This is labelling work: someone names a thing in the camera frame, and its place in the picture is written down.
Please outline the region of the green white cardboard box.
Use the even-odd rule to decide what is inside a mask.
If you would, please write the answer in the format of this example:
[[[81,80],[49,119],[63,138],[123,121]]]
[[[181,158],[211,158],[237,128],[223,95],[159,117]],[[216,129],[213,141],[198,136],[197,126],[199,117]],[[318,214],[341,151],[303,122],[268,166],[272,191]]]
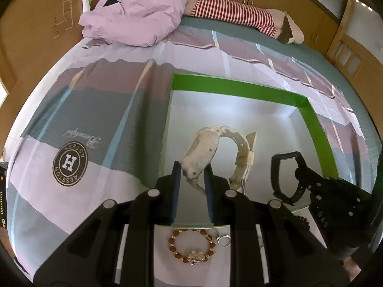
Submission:
[[[173,77],[163,142],[163,168],[180,161],[202,128],[227,126],[256,134],[246,195],[259,203],[273,197],[271,158],[298,151],[307,165],[338,177],[336,162],[317,115],[303,95],[252,83],[199,75]]]

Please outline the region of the plaid bed sheet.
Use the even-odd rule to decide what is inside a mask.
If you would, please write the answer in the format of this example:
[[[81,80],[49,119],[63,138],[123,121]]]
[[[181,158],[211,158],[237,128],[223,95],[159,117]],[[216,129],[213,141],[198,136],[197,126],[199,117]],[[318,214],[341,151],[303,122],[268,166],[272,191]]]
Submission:
[[[272,198],[271,157],[298,150],[367,192],[381,146],[345,77],[305,45],[186,17],[152,47],[85,39],[37,86],[7,171],[8,236],[28,279],[102,201],[131,201],[203,127],[256,132],[247,196]]]

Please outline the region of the pink crumpled duvet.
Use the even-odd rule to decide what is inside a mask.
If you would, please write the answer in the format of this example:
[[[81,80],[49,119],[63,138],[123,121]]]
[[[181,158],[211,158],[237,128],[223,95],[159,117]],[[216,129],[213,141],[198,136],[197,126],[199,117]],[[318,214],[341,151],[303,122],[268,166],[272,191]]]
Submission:
[[[99,0],[80,16],[85,38],[150,47],[181,22],[188,0]]]

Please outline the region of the wooden bed frame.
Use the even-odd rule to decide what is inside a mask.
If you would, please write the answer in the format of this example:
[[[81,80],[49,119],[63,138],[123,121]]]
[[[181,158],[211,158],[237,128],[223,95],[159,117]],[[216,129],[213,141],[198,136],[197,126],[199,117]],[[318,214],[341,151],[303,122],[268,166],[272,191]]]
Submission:
[[[382,106],[382,18],[359,0],[348,0],[327,56],[365,107]]]

